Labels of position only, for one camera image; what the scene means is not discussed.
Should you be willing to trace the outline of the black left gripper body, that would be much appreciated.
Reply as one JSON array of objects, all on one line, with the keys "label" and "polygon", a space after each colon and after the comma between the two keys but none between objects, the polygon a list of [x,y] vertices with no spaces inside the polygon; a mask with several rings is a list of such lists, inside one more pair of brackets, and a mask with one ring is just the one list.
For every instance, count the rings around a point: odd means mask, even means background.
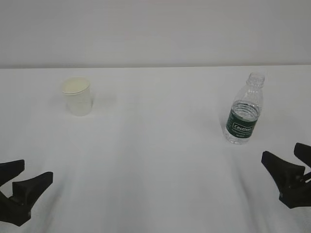
[{"label": "black left gripper body", "polygon": [[0,221],[22,226],[31,219],[31,212],[0,193]]}]

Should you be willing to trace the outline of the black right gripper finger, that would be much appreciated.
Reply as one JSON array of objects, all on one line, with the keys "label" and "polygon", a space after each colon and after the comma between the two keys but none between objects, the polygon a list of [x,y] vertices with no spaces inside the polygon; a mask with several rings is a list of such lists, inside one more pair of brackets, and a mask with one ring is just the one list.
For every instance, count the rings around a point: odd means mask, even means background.
[{"label": "black right gripper finger", "polygon": [[302,143],[296,143],[294,155],[308,167],[311,167],[311,146]]},{"label": "black right gripper finger", "polygon": [[304,166],[289,163],[268,151],[262,153],[261,163],[270,173],[280,192],[305,185]]}]

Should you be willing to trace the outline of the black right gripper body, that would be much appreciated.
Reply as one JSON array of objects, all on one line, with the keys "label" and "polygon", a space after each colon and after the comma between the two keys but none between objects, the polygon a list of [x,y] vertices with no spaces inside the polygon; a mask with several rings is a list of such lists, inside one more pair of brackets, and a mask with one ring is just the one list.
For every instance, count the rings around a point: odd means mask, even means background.
[{"label": "black right gripper body", "polygon": [[294,170],[281,172],[279,200],[288,208],[311,206],[311,173]]}]

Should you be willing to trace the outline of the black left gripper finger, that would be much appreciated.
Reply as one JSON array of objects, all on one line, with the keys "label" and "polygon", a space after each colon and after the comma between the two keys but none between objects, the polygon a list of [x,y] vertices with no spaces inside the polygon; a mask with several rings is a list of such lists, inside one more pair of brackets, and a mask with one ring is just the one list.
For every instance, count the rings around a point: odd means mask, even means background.
[{"label": "black left gripper finger", "polygon": [[0,164],[0,186],[17,177],[25,169],[25,160],[15,160]]},{"label": "black left gripper finger", "polygon": [[12,183],[12,201],[21,206],[33,206],[53,183],[53,172],[45,172],[32,179]]}]

